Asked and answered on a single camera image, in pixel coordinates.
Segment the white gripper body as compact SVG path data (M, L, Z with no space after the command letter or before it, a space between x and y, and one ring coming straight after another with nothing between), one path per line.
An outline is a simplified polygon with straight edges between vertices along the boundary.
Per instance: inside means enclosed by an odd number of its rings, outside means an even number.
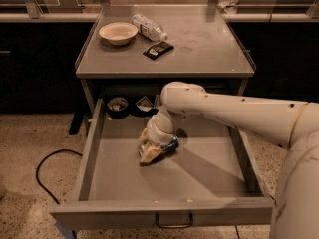
M147 124L148 141L153 145L167 146L175 135L175 123L172 117L154 115Z

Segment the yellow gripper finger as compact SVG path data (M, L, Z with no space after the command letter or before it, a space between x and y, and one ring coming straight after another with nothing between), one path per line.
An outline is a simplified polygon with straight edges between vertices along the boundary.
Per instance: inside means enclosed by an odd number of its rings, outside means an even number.
M150 164L154 159L164 153L160 146L151 144L142 145L139 148L140 164Z
M148 144L148 131L144 129L138 140L138 150L143 150Z

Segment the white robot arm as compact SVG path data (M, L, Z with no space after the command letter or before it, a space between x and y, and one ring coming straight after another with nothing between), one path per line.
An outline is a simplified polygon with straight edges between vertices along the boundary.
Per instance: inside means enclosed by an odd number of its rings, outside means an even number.
M217 121L287 150L275 193L271 239L319 239L319 104L210 94L202 86L166 84L161 107L138 141L140 163L168 151L189 116Z

